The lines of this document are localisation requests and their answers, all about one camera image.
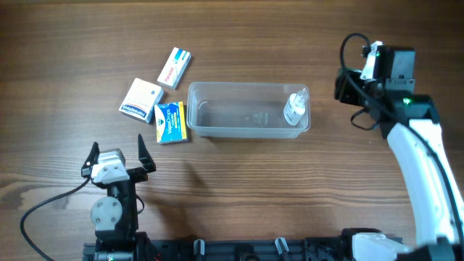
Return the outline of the clear plastic container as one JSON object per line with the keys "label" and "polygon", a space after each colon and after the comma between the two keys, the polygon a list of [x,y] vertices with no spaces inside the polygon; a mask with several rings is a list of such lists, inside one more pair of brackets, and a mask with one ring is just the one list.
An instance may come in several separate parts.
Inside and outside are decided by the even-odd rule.
{"label": "clear plastic container", "polygon": [[284,108],[304,84],[193,82],[188,88],[187,126],[198,136],[296,138],[310,128],[310,103],[296,125]]}

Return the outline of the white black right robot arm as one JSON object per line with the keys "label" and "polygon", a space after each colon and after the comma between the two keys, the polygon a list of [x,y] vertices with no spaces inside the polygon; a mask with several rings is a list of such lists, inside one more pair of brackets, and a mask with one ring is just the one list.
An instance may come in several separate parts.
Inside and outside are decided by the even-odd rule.
{"label": "white black right robot arm", "polygon": [[348,238],[353,260],[462,260],[463,198],[447,161],[439,113],[426,94],[414,94],[415,50],[380,41],[362,49],[366,64],[342,59],[334,97],[369,114],[394,153],[407,187],[416,229],[415,248],[380,232]]}

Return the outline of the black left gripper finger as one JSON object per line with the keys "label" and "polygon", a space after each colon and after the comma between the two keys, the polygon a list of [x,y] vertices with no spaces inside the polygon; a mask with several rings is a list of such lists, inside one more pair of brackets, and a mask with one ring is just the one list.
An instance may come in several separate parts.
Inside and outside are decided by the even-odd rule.
{"label": "black left gripper finger", "polygon": [[90,153],[81,168],[82,178],[91,177],[93,166],[98,163],[98,158],[99,158],[99,144],[97,142],[94,142],[91,147]]}
{"label": "black left gripper finger", "polygon": [[142,164],[142,168],[148,173],[156,171],[156,164],[148,152],[141,134],[138,134],[138,160]]}

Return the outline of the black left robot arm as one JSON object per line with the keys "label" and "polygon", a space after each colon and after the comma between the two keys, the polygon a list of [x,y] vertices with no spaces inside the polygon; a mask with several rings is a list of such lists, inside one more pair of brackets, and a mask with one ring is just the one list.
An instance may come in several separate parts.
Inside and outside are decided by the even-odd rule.
{"label": "black left robot arm", "polygon": [[140,167],[128,169],[118,148],[102,151],[95,142],[81,168],[81,176],[107,192],[91,208],[96,242],[85,244],[83,260],[161,260],[162,255],[147,233],[138,231],[136,184],[156,170],[142,135],[138,135]]}

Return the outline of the white bottle clear cap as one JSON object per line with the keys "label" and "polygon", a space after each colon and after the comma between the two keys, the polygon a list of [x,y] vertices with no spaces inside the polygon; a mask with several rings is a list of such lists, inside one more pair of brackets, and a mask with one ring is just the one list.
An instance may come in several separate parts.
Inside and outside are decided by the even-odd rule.
{"label": "white bottle clear cap", "polygon": [[306,112],[308,100],[309,93],[306,89],[302,89],[289,97],[283,108],[283,116],[289,125],[295,126],[301,120]]}

